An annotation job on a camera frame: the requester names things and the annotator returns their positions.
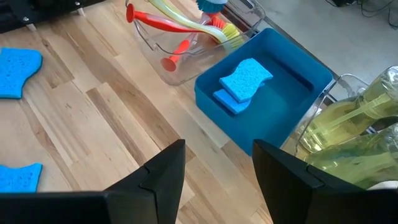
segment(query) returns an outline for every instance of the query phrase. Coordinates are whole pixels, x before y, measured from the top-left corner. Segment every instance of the blue sponge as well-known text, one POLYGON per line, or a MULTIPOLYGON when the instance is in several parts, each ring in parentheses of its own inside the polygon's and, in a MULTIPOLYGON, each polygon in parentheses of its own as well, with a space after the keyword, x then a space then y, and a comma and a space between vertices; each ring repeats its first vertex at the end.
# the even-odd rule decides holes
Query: blue sponge
POLYGON ((238 103, 226 90, 218 90, 213 93, 213 96, 227 107, 232 113, 239 114, 244 111, 249 105, 251 100, 243 103, 238 103))
POLYGON ((272 75, 253 58, 243 60, 234 73, 220 78, 222 86, 238 103, 250 100, 261 83, 271 79, 272 75))
POLYGON ((8 168, 0 165, 0 193, 36 192, 42 164, 22 168, 8 168))
POLYGON ((3 47, 0 53, 0 98, 22 98, 26 80, 37 73, 43 57, 37 50, 3 47))

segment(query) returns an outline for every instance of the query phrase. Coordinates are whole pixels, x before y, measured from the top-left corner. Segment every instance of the dish soap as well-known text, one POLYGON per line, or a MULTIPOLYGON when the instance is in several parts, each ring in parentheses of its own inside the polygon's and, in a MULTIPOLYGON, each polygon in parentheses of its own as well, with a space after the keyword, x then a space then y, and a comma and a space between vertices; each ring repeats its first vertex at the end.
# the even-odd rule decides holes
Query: dish soap
POLYGON ((380 118, 397 114, 398 66, 393 66, 359 96, 333 103, 314 117, 300 144, 309 152, 321 151, 355 138, 380 118))
POLYGON ((363 189, 398 180, 398 124, 312 153, 304 161, 363 189))

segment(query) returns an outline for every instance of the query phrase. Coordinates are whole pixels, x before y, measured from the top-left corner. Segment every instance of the blue plastic bin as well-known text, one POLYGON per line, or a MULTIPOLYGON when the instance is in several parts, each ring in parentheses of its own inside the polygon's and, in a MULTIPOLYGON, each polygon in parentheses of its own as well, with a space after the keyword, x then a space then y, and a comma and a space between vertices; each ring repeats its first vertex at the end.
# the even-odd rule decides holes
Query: blue plastic bin
POLYGON ((331 80, 323 65, 274 29, 265 29, 197 78, 196 104, 251 156, 254 139, 281 147, 331 80), (222 89, 219 79, 247 58, 256 59, 274 77, 258 89, 245 111, 234 115, 213 93, 222 89))

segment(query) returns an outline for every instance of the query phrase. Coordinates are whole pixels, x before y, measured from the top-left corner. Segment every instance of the wooden floor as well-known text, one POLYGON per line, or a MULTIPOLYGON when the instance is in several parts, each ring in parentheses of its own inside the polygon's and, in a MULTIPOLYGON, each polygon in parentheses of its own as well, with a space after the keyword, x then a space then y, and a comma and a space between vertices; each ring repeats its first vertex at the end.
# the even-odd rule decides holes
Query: wooden floor
POLYGON ((44 56, 23 99, 0 101, 0 164, 43 163, 40 192, 103 190, 182 138, 177 223, 272 223, 251 158, 195 106, 193 81, 159 78, 124 10, 124 0, 108 0, 86 17, 0 35, 1 46, 44 56))

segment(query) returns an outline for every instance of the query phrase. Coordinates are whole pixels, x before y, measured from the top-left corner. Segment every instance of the stacked sponges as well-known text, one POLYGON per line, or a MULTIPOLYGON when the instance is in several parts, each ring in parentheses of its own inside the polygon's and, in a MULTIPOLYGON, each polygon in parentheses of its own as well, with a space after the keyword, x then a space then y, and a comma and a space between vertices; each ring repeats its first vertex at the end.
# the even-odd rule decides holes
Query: stacked sponges
POLYGON ((257 89, 264 85, 264 81, 272 75, 253 58, 243 60, 235 71, 220 78, 224 87, 213 93, 213 96, 234 114, 244 111, 251 102, 257 89))

